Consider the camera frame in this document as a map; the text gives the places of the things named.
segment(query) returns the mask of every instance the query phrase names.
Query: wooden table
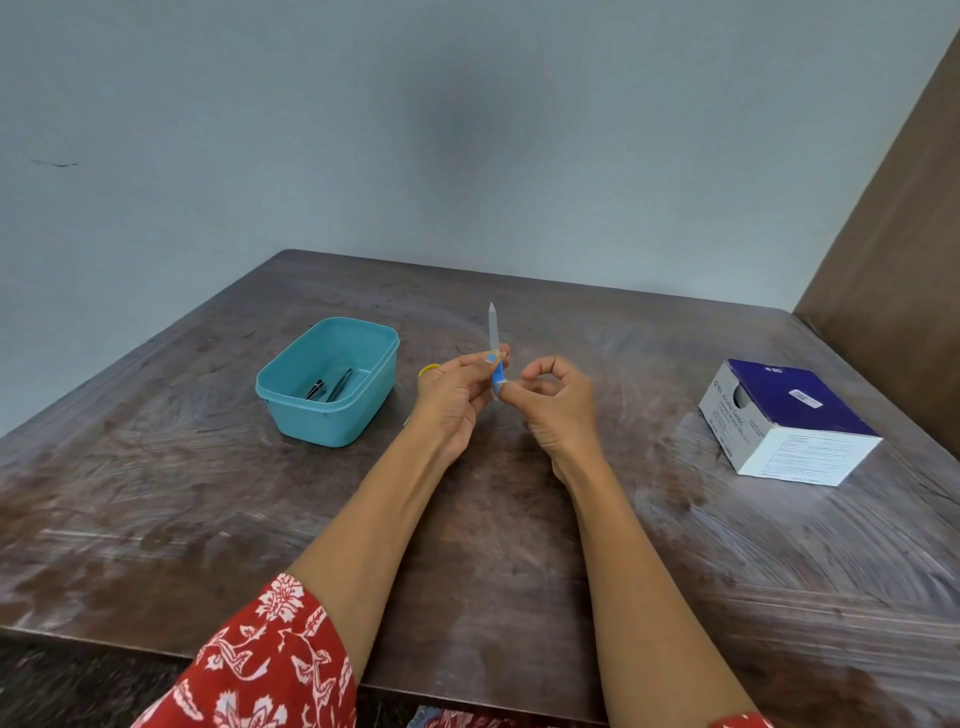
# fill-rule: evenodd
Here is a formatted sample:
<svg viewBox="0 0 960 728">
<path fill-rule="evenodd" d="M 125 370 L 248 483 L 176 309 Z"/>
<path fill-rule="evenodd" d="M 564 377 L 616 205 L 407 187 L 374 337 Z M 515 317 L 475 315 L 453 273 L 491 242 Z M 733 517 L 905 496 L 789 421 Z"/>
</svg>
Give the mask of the wooden table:
<svg viewBox="0 0 960 728">
<path fill-rule="evenodd" d="M 791 315 L 287 251 L 0 440 L 0 624 L 189 655 L 288 565 L 399 431 L 418 369 L 563 352 L 667 566 L 778 726 L 956 725 L 960 466 Z M 256 372 L 309 326 L 394 327 L 345 449 L 283 438 Z M 840 488 L 739 477 L 697 402 L 728 356 L 808 367 L 885 442 Z M 365 683 L 604 716 L 574 514 L 492 406 L 407 551 Z"/>
</svg>

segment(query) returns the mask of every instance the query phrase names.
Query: cardboard box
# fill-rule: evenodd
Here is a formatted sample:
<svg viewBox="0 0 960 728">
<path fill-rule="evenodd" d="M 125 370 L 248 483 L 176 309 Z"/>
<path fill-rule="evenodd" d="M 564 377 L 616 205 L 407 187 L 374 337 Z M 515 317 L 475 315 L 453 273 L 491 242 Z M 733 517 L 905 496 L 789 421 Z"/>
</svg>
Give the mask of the cardboard box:
<svg viewBox="0 0 960 728">
<path fill-rule="evenodd" d="M 806 369 L 728 359 L 700 411 L 741 475 L 839 485 L 882 439 Z"/>
</svg>

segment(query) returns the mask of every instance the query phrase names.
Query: floral print sleeve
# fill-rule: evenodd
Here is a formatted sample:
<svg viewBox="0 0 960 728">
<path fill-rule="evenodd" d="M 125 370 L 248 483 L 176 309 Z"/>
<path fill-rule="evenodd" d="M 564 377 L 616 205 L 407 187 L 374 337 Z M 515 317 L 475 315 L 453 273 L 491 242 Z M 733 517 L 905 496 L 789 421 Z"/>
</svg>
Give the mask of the floral print sleeve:
<svg viewBox="0 0 960 728">
<path fill-rule="evenodd" d="M 320 603 L 282 573 L 133 728 L 353 728 L 356 685 Z"/>
</svg>

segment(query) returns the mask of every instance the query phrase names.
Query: nail file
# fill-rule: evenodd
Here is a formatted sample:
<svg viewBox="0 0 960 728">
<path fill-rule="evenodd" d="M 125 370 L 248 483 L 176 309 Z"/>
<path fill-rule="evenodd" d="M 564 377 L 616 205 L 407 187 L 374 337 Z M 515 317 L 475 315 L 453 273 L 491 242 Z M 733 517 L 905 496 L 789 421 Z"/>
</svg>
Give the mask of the nail file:
<svg viewBox="0 0 960 728">
<path fill-rule="evenodd" d="M 496 323 L 496 308 L 491 302 L 490 308 L 487 309 L 487 321 L 490 325 L 490 349 L 492 352 L 500 351 L 500 328 Z M 493 392 L 495 394 L 500 393 L 500 385 L 503 384 L 506 377 L 503 376 L 503 362 L 501 361 L 496 365 L 496 370 L 493 372 Z"/>
</svg>

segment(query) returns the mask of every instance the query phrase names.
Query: person's hand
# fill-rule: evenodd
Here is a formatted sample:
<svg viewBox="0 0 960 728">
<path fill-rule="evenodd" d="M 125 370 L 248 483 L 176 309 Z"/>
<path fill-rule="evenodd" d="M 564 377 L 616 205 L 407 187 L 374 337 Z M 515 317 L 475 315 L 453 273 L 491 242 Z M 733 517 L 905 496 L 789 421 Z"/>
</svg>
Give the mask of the person's hand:
<svg viewBox="0 0 960 728">
<path fill-rule="evenodd" d="M 510 364 L 510 347 L 451 359 L 417 379 L 417 404 L 409 427 L 440 439 L 440 457 L 449 466 L 467 449 L 477 415 L 493 399 L 491 375 L 499 361 Z"/>
<path fill-rule="evenodd" d="M 589 377 L 566 359 L 545 356 L 530 362 L 520 372 L 520 381 L 504 382 L 498 396 L 520 410 L 523 426 L 550 455 L 553 472 L 565 485 L 569 482 L 564 468 L 584 458 L 603 457 Z"/>
</svg>

